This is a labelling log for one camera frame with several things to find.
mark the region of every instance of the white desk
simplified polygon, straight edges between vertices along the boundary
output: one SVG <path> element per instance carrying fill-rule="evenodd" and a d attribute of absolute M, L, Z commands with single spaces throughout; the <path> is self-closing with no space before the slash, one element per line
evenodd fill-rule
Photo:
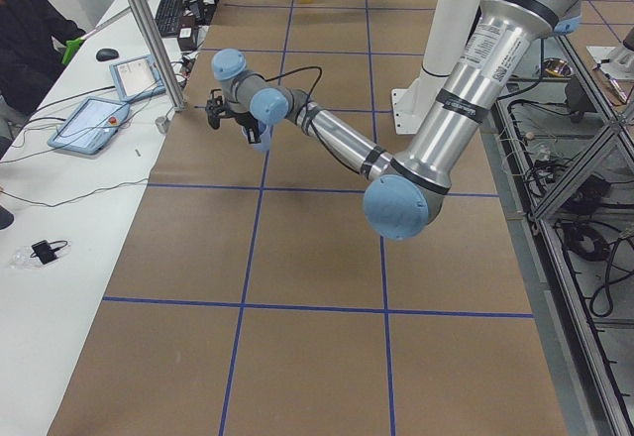
<path fill-rule="evenodd" d="M 159 0 L 151 0 L 153 11 Z M 127 6 L 115 0 L 104 19 Z M 165 40 L 172 60 L 181 54 L 176 39 Z M 109 62 L 97 62 L 101 48 L 120 58 L 147 54 L 132 14 L 90 38 L 45 98 L 44 104 L 112 84 Z M 116 98 L 114 91 L 99 93 Z M 40 116 L 67 115 L 83 98 L 63 102 Z M 147 101 L 133 105 L 133 111 Z M 149 175 L 163 142 L 155 118 L 170 111 L 166 95 L 152 99 L 131 126 L 115 135 L 95 158 L 50 152 L 17 163 L 0 163 L 0 186 L 30 200 L 57 203 L 99 187 Z M 58 122 L 39 121 L 31 127 Z M 4 161 L 47 149 L 53 129 L 30 131 L 25 146 Z M 24 132 L 16 144 L 21 144 Z M 47 434 L 79 357 L 145 186 L 127 186 L 58 208 L 33 206 L 0 195 L 15 222 L 0 231 L 0 435 Z M 38 270 L 9 264 L 16 249 L 40 240 L 68 240 L 64 258 Z"/>

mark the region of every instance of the tablet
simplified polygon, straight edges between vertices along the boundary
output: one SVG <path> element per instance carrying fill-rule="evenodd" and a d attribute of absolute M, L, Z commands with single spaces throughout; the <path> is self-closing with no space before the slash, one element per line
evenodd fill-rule
<path fill-rule="evenodd" d="M 49 139 L 55 150 L 95 155 L 128 120 L 130 104 L 87 97 Z"/>
<path fill-rule="evenodd" d="M 110 73 L 119 99 L 125 102 L 132 103 L 165 91 L 151 54 L 111 64 Z"/>

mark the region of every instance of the computer mouse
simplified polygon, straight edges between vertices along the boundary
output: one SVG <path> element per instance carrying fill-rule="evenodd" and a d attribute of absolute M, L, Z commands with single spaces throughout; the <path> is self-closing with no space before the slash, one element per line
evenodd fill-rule
<path fill-rule="evenodd" d="M 97 52 L 96 58 L 98 61 L 109 61 L 119 57 L 119 52 L 112 48 L 102 48 Z"/>

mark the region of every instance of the white pillar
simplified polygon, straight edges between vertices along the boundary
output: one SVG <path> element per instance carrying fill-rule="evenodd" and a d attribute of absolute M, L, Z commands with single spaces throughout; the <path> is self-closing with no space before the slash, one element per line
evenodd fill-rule
<path fill-rule="evenodd" d="M 479 0 L 438 0 L 419 77 L 408 89 L 392 91 L 397 134 L 418 132 L 465 48 L 478 5 Z"/>

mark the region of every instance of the aluminum rail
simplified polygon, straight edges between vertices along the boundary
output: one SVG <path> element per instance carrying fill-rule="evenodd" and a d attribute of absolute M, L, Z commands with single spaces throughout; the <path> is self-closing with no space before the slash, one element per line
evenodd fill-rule
<path fill-rule="evenodd" d="M 155 57 L 160 79 L 169 95 L 171 104 L 175 111 L 182 111 L 185 107 L 185 99 L 178 85 L 178 81 L 176 81 L 176 76 L 171 68 L 171 64 L 169 63 L 169 57 L 162 43 L 157 24 L 150 11 L 150 6 L 147 0 L 128 0 L 128 3 L 130 3 L 132 14 L 137 21 L 137 25 L 139 26 L 141 35 L 146 41 L 146 45 L 148 45 L 150 52 Z"/>

